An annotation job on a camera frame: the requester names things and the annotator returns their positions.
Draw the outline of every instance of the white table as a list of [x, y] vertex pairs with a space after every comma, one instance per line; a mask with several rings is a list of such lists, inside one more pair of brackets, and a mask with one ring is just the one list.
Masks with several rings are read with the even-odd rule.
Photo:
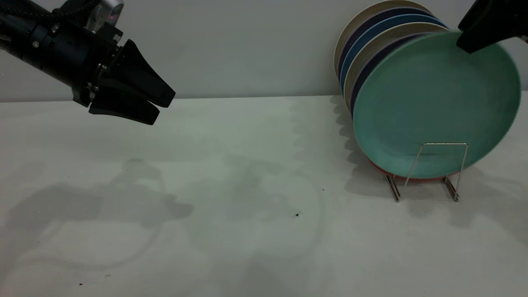
[[527, 100], [460, 203], [394, 203], [339, 96], [0, 104], [0, 296], [526, 296]]

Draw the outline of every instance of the green plate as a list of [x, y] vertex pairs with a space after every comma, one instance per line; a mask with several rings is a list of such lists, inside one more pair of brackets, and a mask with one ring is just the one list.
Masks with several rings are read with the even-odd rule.
[[[468, 54], [460, 32], [411, 41], [387, 56], [363, 84], [354, 105], [354, 130], [379, 168], [407, 177], [423, 143], [468, 143], [465, 168], [488, 154], [511, 127], [521, 83], [498, 44]], [[414, 179], [460, 171], [464, 147], [425, 146]]]

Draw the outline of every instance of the dish rack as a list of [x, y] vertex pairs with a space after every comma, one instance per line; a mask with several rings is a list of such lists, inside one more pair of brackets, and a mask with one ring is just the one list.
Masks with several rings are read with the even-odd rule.
[[414, 162], [412, 163], [411, 170], [409, 171], [409, 174], [407, 175], [407, 179], [405, 180], [405, 184], [403, 185], [403, 188], [401, 190], [398, 190], [398, 187], [395, 183], [395, 177], [390, 176], [388, 174], [385, 174], [385, 179], [387, 180], [387, 183], [389, 184], [389, 188], [391, 189], [392, 196], [394, 197], [395, 202], [400, 202], [400, 198], [402, 197], [403, 191], [407, 187], [407, 184], [409, 183], [409, 179], [411, 178], [412, 172], [414, 171], [414, 167], [416, 166], [416, 163], [418, 162], [418, 158], [420, 157], [420, 154], [422, 152], [422, 149], [424, 146], [428, 145], [459, 145], [465, 148], [464, 150], [464, 158], [462, 158], [462, 164], [460, 166], [460, 172], [458, 173], [458, 180], [457, 185], [453, 186], [453, 183], [451, 182], [448, 175], [443, 177], [441, 181], [446, 185], [449, 194], [451, 195], [451, 198], [454, 202], [458, 202], [458, 199], [460, 198], [458, 194], [458, 188], [460, 187], [460, 178], [462, 177], [462, 170], [464, 170], [464, 163], [466, 162], [466, 156], [467, 156], [467, 149], [469, 145], [465, 142], [453, 142], [453, 143], [446, 143], [446, 142], [425, 142], [420, 146], [420, 149], [418, 150], [418, 153], [416, 154], [416, 157], [414, 158]]

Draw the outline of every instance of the white wall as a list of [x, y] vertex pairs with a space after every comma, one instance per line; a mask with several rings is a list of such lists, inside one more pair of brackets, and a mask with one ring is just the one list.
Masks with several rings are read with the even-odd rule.
[[[63, 0], [37, 0], [52, 9]], [[342, 28], [377, 0], [125, 0], [118, 23], [178, 97], [337, 94]], [[418, 0], [451, 28], [473, 0]], [[504, 42], [528, 87], [528, 45]], [[70, 99], [70, 89], [0, 53], [0, 100]]]

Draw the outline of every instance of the stack of plates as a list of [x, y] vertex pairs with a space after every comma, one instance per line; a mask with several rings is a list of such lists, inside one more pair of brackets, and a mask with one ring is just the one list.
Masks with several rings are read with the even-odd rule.
[[[381, 171], [406, 178], [423, 143], [468, 143], [467, 167], [509, 130], [521, 97], [514, 62], [497, 44], [468, 54], [459, 35], [400, 0], [363, 10], [341, 34], [335, 73], [357, 142]], [[456, 173], [464, 149], [424, 147], [411, 179]]]

